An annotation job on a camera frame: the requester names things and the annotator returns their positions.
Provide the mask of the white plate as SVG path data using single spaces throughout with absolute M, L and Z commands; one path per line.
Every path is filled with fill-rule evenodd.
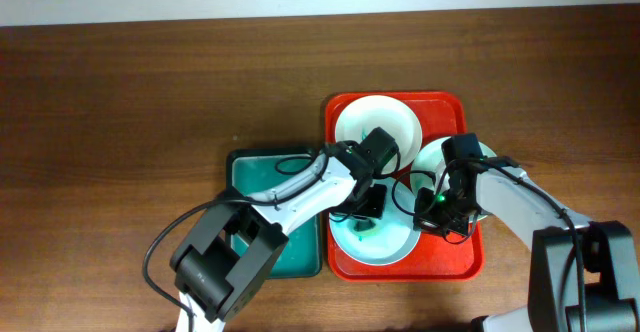
M 392 197 L 401 207 L 408 210 L 415 204 L 415 196 L 404 184 L 396 186 L 394 195 L 391 195 L 395 180 L 387 178 L 377 180 L 377 185 L 386 188 L 383 193 L 382 216 L 375 219 L 381 225 L 377 234 L 359 237 L 353 234 L 352 228 L 356 219 L 348 219 L 344 222 L 329 222 L 329 229 L 338 247 L 349 257 L 370 266 L 386 266 L 396 263 L 405 257 L 416 247 L 421 233 L 413 227 L 413 217 L 399 210 Z
M 370 95 L 349 103 L 338 115 L 335 140 L 362 142 L 376 127 L 395 139 L 400 150 L 398 169 L 410 165 L 421 149 L 422 127 L 417 115 L 398 99 Z
M 426 192 L 423 189 L 426 189 L 430 192 L 434 192 L 437 187 L 436 179 L 441 176 L 441 172 L 437 172 L 438 168 L 444 168 L 444 156 L 442 153 L 441 145 L 444 141 L 449 139 L 451 136 L 442 137 L 436 139 L 430 143 L 428 143 L 424 148 L 420 150 L 417 157 L 415 158 L 412 166 L 411 172 L 430 172 L 435 175 L 435 177 L 430 177 L 431 175 L 426 175 L 422 173 L 412 173 L 410 176 L 410 188 L 414 195 L 417 198 L 415 203 L 415 207 L 418 206 L 419 192 Z M 482 154 L 487 157 L 496 157 L 496 154 L 491 150 L 488 146 L 483 143 L 479 143 Z M 446 201 L 446 196 L 444 195 L 445 191 L 448 189 L 448 182 L 443 182 L 443 185 L 440 189 L 440 192 L 435 194 L 435 206 L 439 207 L 439 205 L 444 205 Z

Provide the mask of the green cleaning sponge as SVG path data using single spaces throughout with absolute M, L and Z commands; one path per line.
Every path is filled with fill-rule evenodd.
M 359 237 L 375 235 L 381 229 L 381 225 L 375 219 L 356 220 L 352 232 Z

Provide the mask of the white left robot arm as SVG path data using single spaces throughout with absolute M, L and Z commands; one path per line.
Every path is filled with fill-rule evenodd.
M 338 142 L 310 166 L 262 192 L 228 188 L 170 258 L 179 331 L 221 331 L 269 277 L 290 234 L 316 215 L 360 198 L 397 154 L 394 141 Z

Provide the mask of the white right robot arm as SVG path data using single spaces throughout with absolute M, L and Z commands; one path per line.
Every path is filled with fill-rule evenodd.
M 470 236 L 487 212 L 530 250 L 525 306 L 474 319 L 474 331 L 636 331 L 639 267 L 630 230 L 596 222 L 538 187 L 508 157 L 460 158 L 419 191 L 414 223 Z

